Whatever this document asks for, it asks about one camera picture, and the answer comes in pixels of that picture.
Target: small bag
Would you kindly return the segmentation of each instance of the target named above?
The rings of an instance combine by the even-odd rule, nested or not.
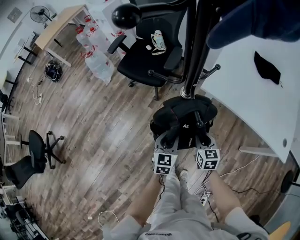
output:
[[[59,63],[51,60],[45,66],[45,77],[52,82],[57,83],[62,75],[62,69]]]

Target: power strip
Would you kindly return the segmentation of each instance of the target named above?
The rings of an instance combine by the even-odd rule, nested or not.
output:
[[[202,203],[203,206],[205,206],[205,204],[207,203],[207,199],[208,199],[207,197],[210,197],[210,193],[204,194],[200,199],[200,202]]]

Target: black office chair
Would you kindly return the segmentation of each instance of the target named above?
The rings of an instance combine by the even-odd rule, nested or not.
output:
[[[64,140],[63,136],[57,138],[54,143],[50,145],[49,135],[52,135],[53,132],[49,131],[46,136],[46,144],[44,144],[43,138],[37,132],[31,130],[29,132],[29,151],[30,154],[34,157],[36,161],[46,161],[45,154],[47,154],[48,162],[50,169],[55,169],[55,166],[51,163],[51,157],[61,164],[65,164],[66,160],[61,161],[54,153],[53,148],[58,143],[59,140]]]
[[[36,173],[43,173],[46,161],[32,163],[31,156],[25,156],[13,165],[5,166],[5,174],[17,189],[21,189],[27,180]]]
[[[14,97],[9,99],[8,96],[0,90],[0,102],[2,103],[1,112],[4,112],[4,110],[7,108],[8,113],[10,114],[10,107],[13,108],[13,106],[11,105],[11,101],[13,100],[13,98]]]
[[[182,56],[182,46],[178,40],[178,32],[186,9],[151,19],[142,20],[136,26],[138,39],[129,49],[124,43],[126,35],[117,37],[108,48],[109,53],[114,53],[118,47],[126,52],[126,55],[118,65],[118,71],[131,79],[129,87],[133,87],[133,82],[143,83],[155,87],[154,99],[158,100],[158,87],[162,87],[167,81],[165,76],[175,76],[172,71],[178,67]],[[160,30],[163,34],[167,47],[165,53],[153,56],[154,49],[151,41],[151,34],[155,30]],[[152,50],[147,50],[146,46],[152,46]]]

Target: black cable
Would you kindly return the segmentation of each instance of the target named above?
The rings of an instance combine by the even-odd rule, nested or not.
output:
[[[278,191],[276,191],[276,190],[269,190],[269,191],[265,191],[265,192],[259,192],[259,191],[257,191],[256,189],[250,187],[250,188],[247,189],[247,190],[244,190],[244,191],[239,192],[239,191],[237,191],[237,190],[232,189],[233,192],[236,192],[236,193],[238,193],[238,194],[245,193],[245,192],[248,192],[248,191],[250,191],[250,190],[253,190],[253,191],[257,192],[258,194],[265,194],[265,193],[269,193],[269,192],[274,192],[274,193],[277,193],[277,194],[279,194],[279,195],[281,195],[281,196],[292,195],[292,196],[295,196],[295,197],[300,198],[300,196],[298,196],[298,195],[291,194],[291,193],[289,193],[289,194],[282,194],[282,193],[280,193],[280,192],[278,192]]]
[[[163,191],[159,194],[159,200],[158,200],[158,202],[161,199],[161,195],[165,192],[165,183],[164,183],[162,175],[159,175],[159,183],[160,183],[161,186],[163,186]]]
[[[206,174],[206,177],[205,177],[205,179],[203,180],[203,182],[206,180],[206,178],[208,178],[209,176],[210,176],[210,174],[211,174],[211,172],[209,173],[207,173]],[[210,201],[209,201],[209,198],[208,198],[208,195],[207,195],[207,188],[206,188],[206,186],[204,185],[204,183],[202,183],[202,186],[203,186],[203,188],[204,188],[204,193],[205,193],[205,195],[206,195],[206,197],[207,197],[207,202],[208,202],[208,204],[209,204],[209,206],[210,206],[210,210],[213,212],[213,214],[215,214],[215,217],[216,217],[216,220],[217,220],[217,222],[219,223],[219,218],[218,218],[218,216],[217,216],[217,214],[215,213],[215,211],[212,209],[212,207],[211,207],[211,204],[210,204]]]

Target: white sneaker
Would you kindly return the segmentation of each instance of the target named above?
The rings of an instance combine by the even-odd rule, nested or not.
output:
[[[179,181],[181,186],[183,186],[185,189],[188,188],[188,171],[186,169],[183,169],[180,172]]]

